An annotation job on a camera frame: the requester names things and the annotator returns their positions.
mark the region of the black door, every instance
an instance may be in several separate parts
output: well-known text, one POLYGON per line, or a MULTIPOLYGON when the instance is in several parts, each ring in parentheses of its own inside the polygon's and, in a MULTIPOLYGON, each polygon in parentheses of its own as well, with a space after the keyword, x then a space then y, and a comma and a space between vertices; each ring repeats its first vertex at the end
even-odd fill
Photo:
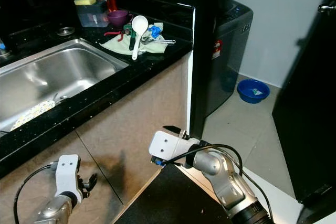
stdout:
POLYGON ((324 0, 273 117, 299 202, 335 189, 336 0, 324 0))

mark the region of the purple cup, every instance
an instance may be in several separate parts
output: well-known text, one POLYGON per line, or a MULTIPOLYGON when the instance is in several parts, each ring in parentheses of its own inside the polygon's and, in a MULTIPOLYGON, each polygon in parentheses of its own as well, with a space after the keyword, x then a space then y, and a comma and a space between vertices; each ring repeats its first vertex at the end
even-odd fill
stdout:
POLYGON ((130 14, 127 10, 115 10, 114 12, 110 12, 107 15, 107 19, 113 28, 120 29, 123 27, 123 25, 127 24, 133 19, 133 15, 130 14))

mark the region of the washing machine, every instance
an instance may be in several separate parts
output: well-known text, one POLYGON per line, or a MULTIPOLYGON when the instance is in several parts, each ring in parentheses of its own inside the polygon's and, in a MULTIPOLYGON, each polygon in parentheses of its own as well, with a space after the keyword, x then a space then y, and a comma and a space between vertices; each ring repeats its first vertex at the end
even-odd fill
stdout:
POLYGON ((219 0, 215 46, 207 84, 206 116, 234 92, 253 19, 253 11, 234 0, 219 0))

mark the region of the floor tile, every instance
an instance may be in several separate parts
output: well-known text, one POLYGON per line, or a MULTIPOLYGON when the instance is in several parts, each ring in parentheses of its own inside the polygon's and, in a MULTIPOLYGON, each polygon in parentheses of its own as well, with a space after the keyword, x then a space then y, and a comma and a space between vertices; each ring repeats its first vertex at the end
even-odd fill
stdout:
POLYGON ((245 166, 295 198, 274 122, 270 122, 260 136, 248 156, 245 166))
POLYGON ((336 212, 316 222, 316 224, 335 224, 335 223, 336 223, 336 212))
POLYGON ((228 125, 214 125, 208 126, 209 130, 204 131, 203 140, 212 144, 226 144, 230 145, 236 149, 236 151, 241 155, 243 163, 246 161, 251 149, 255 145, 257 139, 252 138, 244 133, 232 128, 228 125))
MULTIPOLYGON (((238 76, 237 84, 245 79, 249 78, 238 76)), ((243 101, 235 89, 232 96, 206 118, 203 139, 236 148, 247 168, 294 197, 271 115, 280 89, 268 86, 270 95, 257 104, 243 101)))

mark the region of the sticker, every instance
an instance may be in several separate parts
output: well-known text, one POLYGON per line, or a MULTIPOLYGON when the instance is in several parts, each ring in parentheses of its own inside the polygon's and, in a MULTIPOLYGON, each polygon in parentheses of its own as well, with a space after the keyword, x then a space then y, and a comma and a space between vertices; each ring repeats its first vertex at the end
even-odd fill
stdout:
POLYGON ((216 59, 221 55, 220 51, 222 50, 223 42, 218 39, 215 41, 214 52, 212 53, 212 59, 216 59))

